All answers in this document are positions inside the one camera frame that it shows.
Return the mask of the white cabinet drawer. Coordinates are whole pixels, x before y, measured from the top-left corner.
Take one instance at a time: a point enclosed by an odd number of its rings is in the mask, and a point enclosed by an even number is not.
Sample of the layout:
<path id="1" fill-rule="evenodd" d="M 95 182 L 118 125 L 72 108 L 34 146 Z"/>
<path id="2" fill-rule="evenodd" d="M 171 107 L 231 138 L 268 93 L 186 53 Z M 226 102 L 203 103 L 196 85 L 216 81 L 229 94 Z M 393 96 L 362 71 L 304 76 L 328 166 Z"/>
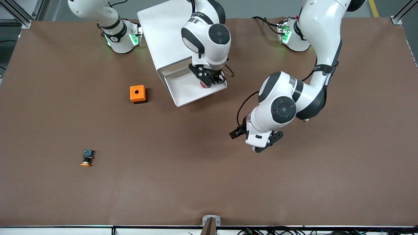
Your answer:
<path id="1" fill-rule="evenodd" d="M 227 88 L 226 81 L 220 85 L 212 85 L 211 88 L 203 88 L 194 73 L 190 72 L 188 68 L 189 64 L 191 64 L 191 57 L 179 60 L 157 70 L 177 107 Z"/>

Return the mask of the white drawer cabinet housing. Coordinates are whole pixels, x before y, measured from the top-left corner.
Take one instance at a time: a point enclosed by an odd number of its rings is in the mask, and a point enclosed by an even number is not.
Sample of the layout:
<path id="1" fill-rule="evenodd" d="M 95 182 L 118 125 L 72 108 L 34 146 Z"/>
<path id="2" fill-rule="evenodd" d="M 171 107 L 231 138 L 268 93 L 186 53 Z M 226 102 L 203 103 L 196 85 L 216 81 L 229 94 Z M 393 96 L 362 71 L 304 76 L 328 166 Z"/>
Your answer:
<path id="1" fill-rule="evenodd" d="M 169 0 L 137 13 L 155 69 L 173 101 L 185 87 L 180 77 L 188 73 L 191 51 L 184 45 L 181 29 L 190 19 L 187 0 Z"/>

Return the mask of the small orange-capped push button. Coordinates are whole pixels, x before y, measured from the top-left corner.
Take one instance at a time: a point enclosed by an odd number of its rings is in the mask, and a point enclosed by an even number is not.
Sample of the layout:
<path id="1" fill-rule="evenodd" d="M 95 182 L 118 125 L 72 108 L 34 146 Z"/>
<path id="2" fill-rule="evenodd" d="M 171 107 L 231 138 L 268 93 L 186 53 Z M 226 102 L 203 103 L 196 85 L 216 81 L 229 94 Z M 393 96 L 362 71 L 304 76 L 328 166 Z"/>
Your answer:
<path id="1" fill-rule="evenodd" d="M 90 167 L 92 160 L 94 159 L 94 154 L 95 154 L 94 150 L 86 149 L 83 154 L 83 161 L 81 163 L 81 166 Z"/>

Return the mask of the orange box with hole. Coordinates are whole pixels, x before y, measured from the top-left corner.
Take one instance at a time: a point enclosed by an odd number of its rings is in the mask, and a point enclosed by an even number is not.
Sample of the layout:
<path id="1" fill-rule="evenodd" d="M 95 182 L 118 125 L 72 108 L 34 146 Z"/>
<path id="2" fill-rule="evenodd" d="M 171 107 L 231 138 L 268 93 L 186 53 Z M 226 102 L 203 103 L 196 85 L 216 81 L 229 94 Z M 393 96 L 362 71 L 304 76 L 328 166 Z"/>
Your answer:
<path id="1" fill-rule="evenodd" d="M 147 103 L 147 90 L 144 85 L 130 86 L 130 101 L 134 104 Z"/>

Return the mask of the grey metal mounting bracket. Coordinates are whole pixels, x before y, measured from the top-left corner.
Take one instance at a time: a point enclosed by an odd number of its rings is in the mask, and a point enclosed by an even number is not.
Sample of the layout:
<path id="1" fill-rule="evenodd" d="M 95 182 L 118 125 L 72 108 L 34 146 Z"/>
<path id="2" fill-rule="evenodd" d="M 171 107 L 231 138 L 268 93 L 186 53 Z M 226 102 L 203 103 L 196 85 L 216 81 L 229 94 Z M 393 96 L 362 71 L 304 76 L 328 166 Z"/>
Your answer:
<path id="1" fill-rule="evenodd" d="M 206 223 L 207 220 L 209 220 L 210 218 L 213 218 L 213 222 L 215 223 L 215 225 L 221 226 L 221 217 L 218 215 L 205 215 L 202 218 L 202 226 L 204 226 L 204 224 Z"/>

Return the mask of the aluminium frame post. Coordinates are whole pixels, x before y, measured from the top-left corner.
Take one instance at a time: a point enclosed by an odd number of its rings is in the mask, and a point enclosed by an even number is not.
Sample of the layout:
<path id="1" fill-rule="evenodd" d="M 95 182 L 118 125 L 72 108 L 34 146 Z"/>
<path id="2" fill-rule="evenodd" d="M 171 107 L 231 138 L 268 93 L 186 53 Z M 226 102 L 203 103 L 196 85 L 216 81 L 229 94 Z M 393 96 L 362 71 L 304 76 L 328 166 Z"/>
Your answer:
<path id="1" fill-rule="evenodd" d="M 395 15 L 391 16 L 391 21 L 394 25 L 402 25 L 402 19 L 406 14 L 418 4 L 418 0 L 409 0 Z"/>
<path id="2" fill-rule="evenodd" d="M 38 20 L 46 0 L 0 0 L 0 26 L 21 25 L 29 29 Z"/>

